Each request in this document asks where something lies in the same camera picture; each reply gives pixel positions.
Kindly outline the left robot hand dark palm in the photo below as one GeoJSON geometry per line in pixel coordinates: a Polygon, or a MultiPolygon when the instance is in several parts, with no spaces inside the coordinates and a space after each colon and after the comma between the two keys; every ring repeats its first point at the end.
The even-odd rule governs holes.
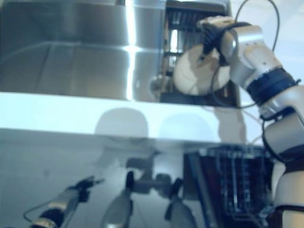
{"type": "Polygon", "coordinates": [[[72,185],[72,189],[77,190],[79,200],[86,197],[89,194],[89,189],[95,185],[105,182],[105,178],[95,178],[95,176],[89,176],[72,185]]]}

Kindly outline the right robot hand dark palm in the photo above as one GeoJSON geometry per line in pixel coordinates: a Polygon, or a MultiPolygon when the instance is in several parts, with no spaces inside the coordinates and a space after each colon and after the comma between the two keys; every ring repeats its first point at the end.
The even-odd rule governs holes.
{"type": "Polygon", "coordinates": [[[204,59],[219,44],[223,33],[227,28],[235,24],[230,16],[213,16],[199,20],[197,28],[202,32],[203,51],[201,59],[204,59]]]}

